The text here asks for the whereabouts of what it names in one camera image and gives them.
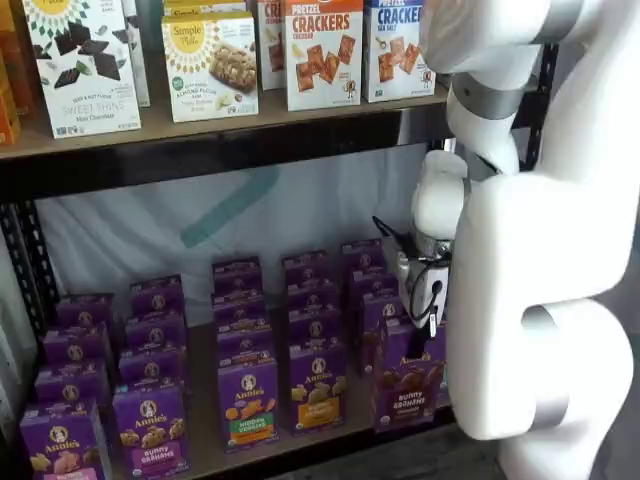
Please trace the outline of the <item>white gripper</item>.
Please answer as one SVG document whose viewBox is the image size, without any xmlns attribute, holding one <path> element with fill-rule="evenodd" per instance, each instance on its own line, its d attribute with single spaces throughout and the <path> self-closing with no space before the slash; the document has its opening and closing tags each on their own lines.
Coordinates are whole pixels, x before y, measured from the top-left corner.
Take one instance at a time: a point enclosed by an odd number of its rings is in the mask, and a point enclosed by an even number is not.
<svg viewBox="0 0 640 480">
<path fill-rule="evenodd" d="M 398 254 L 397 278 L 404 308 L 417 329 L 423 329 L 424 349 L 441 348 L 440 323 L 446 304 L 449 253 L 424 260 Z"/>
</svg>

